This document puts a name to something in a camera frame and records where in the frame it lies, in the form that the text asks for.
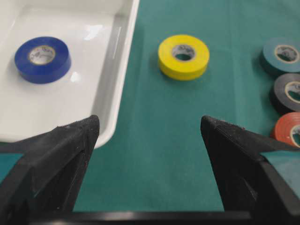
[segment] yellow electrical tape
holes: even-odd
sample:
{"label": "yellow electrical tape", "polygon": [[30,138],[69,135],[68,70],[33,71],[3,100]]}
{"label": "yellow electrical tape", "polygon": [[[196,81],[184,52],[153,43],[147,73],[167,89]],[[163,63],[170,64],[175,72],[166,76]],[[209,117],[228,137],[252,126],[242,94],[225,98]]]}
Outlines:
{"label": "yellow electrical tape", "polygon": [[188,81],[200,77],[209,59],[210,52],[205,43],[189,35],[168,37],[158,48],[161,71],[176,80]]}

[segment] tape roll hole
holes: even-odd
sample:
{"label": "tape roll hole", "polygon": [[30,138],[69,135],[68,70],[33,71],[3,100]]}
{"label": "tape roll hole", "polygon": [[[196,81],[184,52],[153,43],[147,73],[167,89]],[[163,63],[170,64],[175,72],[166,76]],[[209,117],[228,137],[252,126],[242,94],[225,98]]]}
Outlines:
{"label": "tape roll hole", "polygon": [[285,94],[290,100],[300,104],[300,82],[293,81],[286,84]]}
{"label": "tape roll hole", "polygon": [[285,63],[295,63],[299,60],[299,52],[289,45],[278,45],[275,49],[277,58]]}
{"label": "tape roll hole", "polygon": [[292,142],[300,148],[300,125],[296,125],[291,129]]}
{"label": "tape roll hole", "polygon": [[29,61],[36,65],[45,65],[55,58],[55,50],[48,45],[40,45],[29,52]]}
{"label": "tape roll hole", "polygon": [[195,55],[195,50],[189,45],[176,45],[172,49],[172,56],[180,61],[191,61]]}

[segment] green felt surface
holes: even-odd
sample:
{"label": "green felt surface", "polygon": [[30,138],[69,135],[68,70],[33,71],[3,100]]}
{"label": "green felt surface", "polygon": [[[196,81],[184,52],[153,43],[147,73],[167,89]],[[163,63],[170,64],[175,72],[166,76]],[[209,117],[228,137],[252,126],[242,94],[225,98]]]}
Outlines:
{"label": "green felt surface", "polygon": [[300,198],[300,152],[272,151],[261,154]]}
{"label": "green felt surface", "polygon": [[[211,115],[269,135],[274,78],[258,64],[272,37],[300,37],[298,0],[141,0],[117,128],[90,160],[75,211],[223,210],[200,134]],[[165,77],[159,44],[189,34],[210,50],[207,72]]]}
{"label": "green felt surface", "polygon": [[0,153],[0,183],[8,175],[9,171],[14,167],[22,155],[23,154],[18,153]]}

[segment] red electrical tape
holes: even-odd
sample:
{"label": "red electrical tape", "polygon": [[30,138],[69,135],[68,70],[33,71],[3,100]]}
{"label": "red electrical tape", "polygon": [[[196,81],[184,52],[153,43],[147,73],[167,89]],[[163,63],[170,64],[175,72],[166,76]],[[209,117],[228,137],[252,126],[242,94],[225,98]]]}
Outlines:
{"label": "red electrical tape", "polygon": [[290,112],[280,117],[270,136],[277,141],[300,147],[293,137],[295,134],[300,135],[300,112]]}

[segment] white plastic tray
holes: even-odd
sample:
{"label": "white plastic tray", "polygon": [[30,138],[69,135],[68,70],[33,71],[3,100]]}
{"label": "white plastic tray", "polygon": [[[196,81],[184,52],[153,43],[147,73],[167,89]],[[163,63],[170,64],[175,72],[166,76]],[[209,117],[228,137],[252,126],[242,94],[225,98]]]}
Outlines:
{"label": "white plastic tray", "polygon": [[[92,114],[99,147],[116,127],[139,0],[0,0],[0,141],[14,142]],[[71,55],[53,83],[25,81],[14,64],[19,46],[52,36]]]}

